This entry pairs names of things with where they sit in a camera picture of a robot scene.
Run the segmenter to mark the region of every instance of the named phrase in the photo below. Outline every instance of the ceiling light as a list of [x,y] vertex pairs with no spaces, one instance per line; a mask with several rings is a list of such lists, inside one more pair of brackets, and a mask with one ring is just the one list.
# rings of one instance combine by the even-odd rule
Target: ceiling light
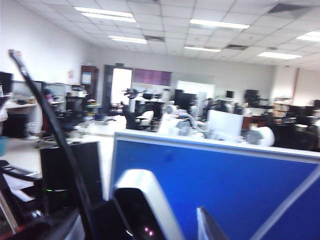
[[308,33],[306,33],[304,35],[296,37],[296,39],[320,42],[320,32],[311,31],[311,32],[308,32]]
[[143,38],[135,38],[135,37],[125,37],[125,36],[108,36],[114,41],[119,42],[127,42],[127,43],[134,43],[134,44],[148,44],[147,40]]
[[197,47],[197,46],[185,46],[184,48],[190,49],[190,50],[207,51],[207,52],[215,52],[215,53],[221,52],[221,49]]
[[81,14],[89,18],[110,19],[110,20],[118,20],[118,21],[131,22],[131,23],[136,22],[134,18],[129,18],[129,17],[112,16],[112,15],[104,15],[104,14],[89,13],[89,12],[82,12]]
[[124,12],[124,11],[111,11],[111,10],[78,7],[78,6],[75,6],[74,9],[79,12],[84,12],[84,13],[104,14],[104,15],[113,15],[113,16],[120,16],[120,17],[126,17],[126,18],[134,18],[132,13]]
[[125,21],[125,22],[131,22],[131,23],[136,22],[136,20],[134,19],[134,16],[130,12],[111,11],[111,10],[78,7],[78,6],[75,6],[74,9],[76,9],[77,11],[81,12],[82,15],[89,18],[110,19],[110,20]]
[[233,28],[233,29],[247,29],[250,25],[238,24],[238,23],[229,23],[223,21],[207,21],[207,20],[198,20],[191,19],[191,24],[211,26],[211,27],[221,27],[221,28]]
[[277,53],[277,52],[271,52],[271,51],[262,52],[257,56],[274,58],[274,59],[286,59],[286,60],[297,59],[302,57],[300,55],[284,54],[284,53]]

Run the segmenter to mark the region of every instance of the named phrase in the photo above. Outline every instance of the drop ceiling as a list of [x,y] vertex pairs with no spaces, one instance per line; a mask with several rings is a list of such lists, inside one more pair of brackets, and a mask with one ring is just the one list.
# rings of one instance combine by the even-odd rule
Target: drop ceiling
[[[320,0],[19,0],[68,32],[104,48],[258,65],[281,65],[320,70],[320,42],[296,39],[320,32]],[[306,6],[303,12],[268,13],[277,4]],[[136,22],[83,16],[74,7],[132,13]],[[242,32],[194,28],[190,19],[250,25]],[[148,44],[113,41],[108,36],[162,37]],[[222,49],[203,52],[196,45]],[[249,46],[245,50],[227,45]],[[300,55],[285,60],[257,56],[262,52]]]

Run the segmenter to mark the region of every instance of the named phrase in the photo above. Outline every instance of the blue cubicle partition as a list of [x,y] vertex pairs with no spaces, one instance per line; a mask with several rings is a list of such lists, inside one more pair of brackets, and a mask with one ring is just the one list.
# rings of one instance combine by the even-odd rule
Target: blue cubicle partition
[[200,206],[231,240],[320,239],[319,160],[314,152],[126,130],[115,134],[110,191],[124,170],[152,171],[187,240],[198,239]]

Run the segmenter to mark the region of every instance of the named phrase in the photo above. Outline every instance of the black cable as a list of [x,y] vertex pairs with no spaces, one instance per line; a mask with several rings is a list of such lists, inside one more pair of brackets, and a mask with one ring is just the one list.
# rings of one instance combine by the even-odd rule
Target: black cable
[[98,240],[98,230],[97,225],[95,223],[94,215],[92,206],[89,200],[88,192],[85,187],[84,180],[80,174],[80,169],[78,163],[69,147],[64,133],[57,121],[56,115],[51,109],[49,103],[45,99],[45,97],[40,93],[37,89],[36,85],[34,84],[33,80],[29,76],[29,73],[21,61],[20,57],[16,53],[15,50],[10,49],[9,56],[14,60],[15,64],[20,70],[27,86],[30,88],[32,93],[34,94],[37,102],[40,104],[42,108],[42,112],[48,119],[48,123],[52,128],[53,135],[55,137],[56,143],[61,149],[62,154],[64,155],[67,163],[67,167],[70,171],[71,175],[71,184],[73,187],[73,192],[75,194],[75,199],[77,202],[77,206],[80,212],[82,225],[85,232],[85,239],[86,240]]

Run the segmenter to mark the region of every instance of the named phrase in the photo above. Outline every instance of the black office chair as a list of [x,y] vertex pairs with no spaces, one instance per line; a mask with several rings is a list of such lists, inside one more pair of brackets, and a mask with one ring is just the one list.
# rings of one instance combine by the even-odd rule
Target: black office chair
[[135,114],[133,112],[130,112],[129,110],[129,106],[128,105],[124,105],[123,106],[123,115],[125,117],[126,120],[126,124],[125,124],[125,128],[126,129],[132,129],[132,130],[146,130],[147,128],[150,128],[150,125],[141,125],[138,124],[138,122],[136,120],[144,120],[143,118],[136,118]]

